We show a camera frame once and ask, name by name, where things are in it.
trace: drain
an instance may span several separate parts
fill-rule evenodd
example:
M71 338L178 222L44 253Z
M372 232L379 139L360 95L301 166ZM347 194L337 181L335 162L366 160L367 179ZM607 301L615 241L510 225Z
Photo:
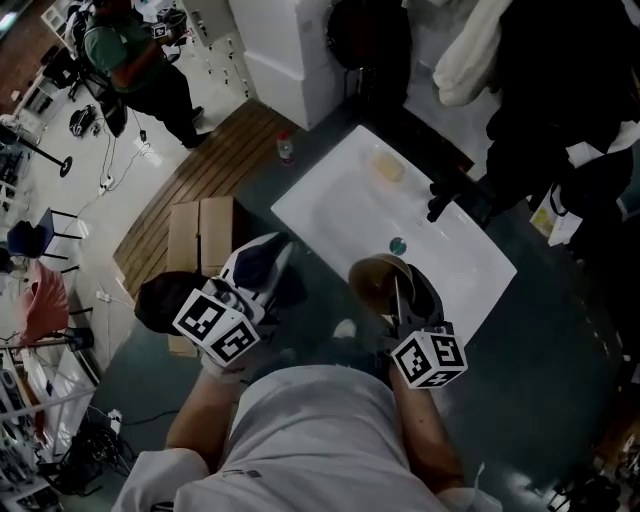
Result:
M389 250L395 256L402 256L407 252L407 243L400 237L394 238L389 244Z

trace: tripod stand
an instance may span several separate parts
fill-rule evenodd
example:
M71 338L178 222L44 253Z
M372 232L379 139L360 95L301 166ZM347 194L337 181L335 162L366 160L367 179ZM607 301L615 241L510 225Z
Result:
M29 149L32 149L39 155L42 155L43 157L45 157L47 160L50 160L54 164L59 165L61 178L64 178L67 174L69 174L69 170L71 170L71 164L73 164L73 158L71 158L70 156L68 156L67 158L64 159L64 161L61 162L60 160L53 158L49 153L45 153L38 147L31 144L28 140L23 139L17 133L12 132L9 128L1 124L0 124L0 142L6 145L11 145L11 144L15 144L16 142L19 142L23 146Z

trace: shoe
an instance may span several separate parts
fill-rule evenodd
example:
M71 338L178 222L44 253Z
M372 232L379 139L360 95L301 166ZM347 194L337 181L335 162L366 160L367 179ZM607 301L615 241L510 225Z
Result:
M184 147L187 149L196 149L200 144L202 144L211 132L199 133L196 135L196 138L193 140L191 144L184 144Z
M203 107L196 107L191 111L191 122L195 123L198 119L200 119L204 115Z
M356 324L353 320L345 318L342 322L336 325L333 331L333 337L338 339L355 338L356 337Z

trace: chair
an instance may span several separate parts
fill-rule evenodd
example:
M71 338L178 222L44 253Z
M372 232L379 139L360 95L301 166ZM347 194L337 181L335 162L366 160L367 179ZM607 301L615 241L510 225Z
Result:
M45 66L42 74L49 78L58 89L71 87L67 96L72 101L75 101L75 95L82 82L80 81L78 65L71 58L69 50L66 48L58 50L54 46L45 54L41 62Z
M87 308L80 311L69 311L62 274L77 270L78 266L63 272L55 272L49 270L38 260L34 261L33 265L34 282L20 297L24 322L19 344L23 346L33 345L48 336L66 338L65 335L60 335L56 331L66 329L69 326L69 316L93 310L93 308Z
M54 237L71 238L74 240L82 240L81 236L66 235L64 233L56 233L53 226L53 214L62 215L64 217L77 218L76 215L63 213L51 208L47 208L44 215L38 222L36 227L26 221L20 221L12 227L7 233L7 249L11 256L26 256L27 258L38 259L40 256L48 256L59 260L68 260L66 256L57 256L47 253L47 247L51 244Z

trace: sponge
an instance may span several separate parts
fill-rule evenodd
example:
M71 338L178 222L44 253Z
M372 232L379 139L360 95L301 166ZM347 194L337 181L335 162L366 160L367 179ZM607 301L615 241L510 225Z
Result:
M404 165L387 151L377 151L371 159L371 165L380 175L391 183L399 183L404 174Z

